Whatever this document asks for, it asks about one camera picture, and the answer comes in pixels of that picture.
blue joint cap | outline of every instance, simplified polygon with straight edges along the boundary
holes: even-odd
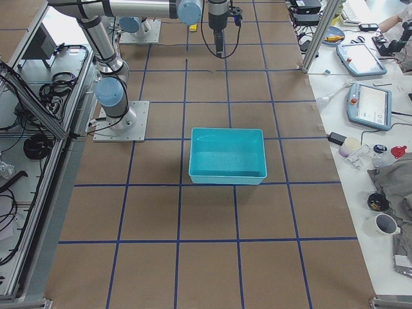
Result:
[[[95,94],[97,100],[107,108],[120,103],[123,98],[123,87],[114,77],[106,77],[97,83]]]
[[[118,23],[122,30],[128,33],[136,33],[142,25],[137,17],[121,17]]]
[[[196,24],[201,17],[200,0],[182,0],[178,6],[178,17],[187,26]]]

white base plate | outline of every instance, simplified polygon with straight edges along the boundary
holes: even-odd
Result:
[[[135,140],[143,142],[146,134],[147,117],[149,116],[149,101],[129,101],[130,108],[137,115],[136,123],[133,127],[119,134],[110,127],[94,133],[93,140],[96,142],[130,142]],[[100,110],[99,117],[106,117],[103,109]],[[96,130],[107,127],[106,121],[97,122]]]
[[[149,43],[159,43],[159,36],[160,36],[160,24],[161,21],[153,21],[152,22],[152,29],[150,30],[149,34],[146,37],[135,37],[130,33],[123,33],[120,38],[120,44],[149,44]]]

red object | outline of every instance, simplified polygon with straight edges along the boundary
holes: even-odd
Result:
[[[401,156],[405,154],[406,146],[395,146],[391,149],[391,154],[395,157],[395,159],[399,159]]]

keyboard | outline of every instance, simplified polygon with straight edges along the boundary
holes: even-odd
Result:
[[[343,10],[339,19],[343,26],[355,26],[361,23],[361,19],[356,15],[355,11],[353,11],[349,1],[343,3]]]

teal plastic tray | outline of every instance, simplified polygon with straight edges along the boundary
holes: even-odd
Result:
[[[194,183],[258,185],[267,177],[260,129],[192,129],[189,176]]]

